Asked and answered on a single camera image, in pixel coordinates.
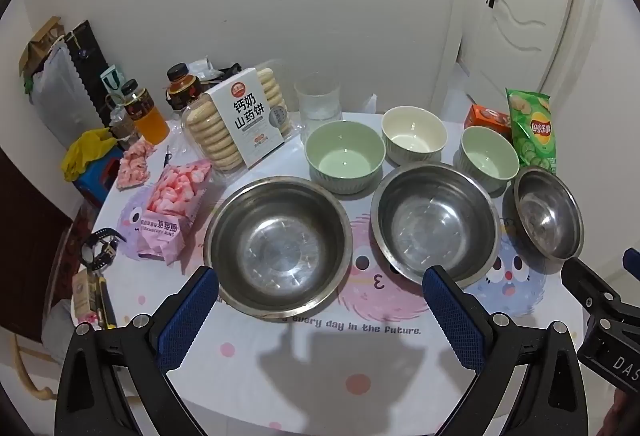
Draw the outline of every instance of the lay's chip bag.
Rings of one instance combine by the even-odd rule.
[[[556,137],[551,127],[549,97],[538,92],[507,89],[513,147],[520,165],[537,165],[556,173]]]

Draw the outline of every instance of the strawberry ring snack bag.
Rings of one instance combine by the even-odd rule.
[[[210,172],[208,160],[164,168],[140,219],[140,255],[167,264],[178,259],[207,190]]]

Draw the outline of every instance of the glass cup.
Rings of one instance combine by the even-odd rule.
[[[324,123],[342,119],[340,84],[330,76],[315,72],[298,80],[293,87],[300,106],[303,143]]]

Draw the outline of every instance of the small box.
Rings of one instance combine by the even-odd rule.
[[[469,114],[466,115],[465,129],[472,125],[489,127],[489,129],[495,130],[495,132],[502,134],[511,141],[511,118],[504,112],[494,111],[482,105],[473,104],[471,109],[469,109]]]
[[[33,76],[40,62],[49,53],[53,43],[65,34],[65,27],[60,23],[60,17],[50,18],[24,48],[18,63],[18,72],[25,76]]]
[[[79,323],[95,323],[98,320],[98,308],[95,303],[96,279],[86,268],[76,273],[72,279],[74,290],[74,313]]]

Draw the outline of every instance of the orange box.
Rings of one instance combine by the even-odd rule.
[[[511,141],[511,118],[504,112],[493,111],[482,105],[473,104],[466,115],[465,129],[472,125],[489,127]]]

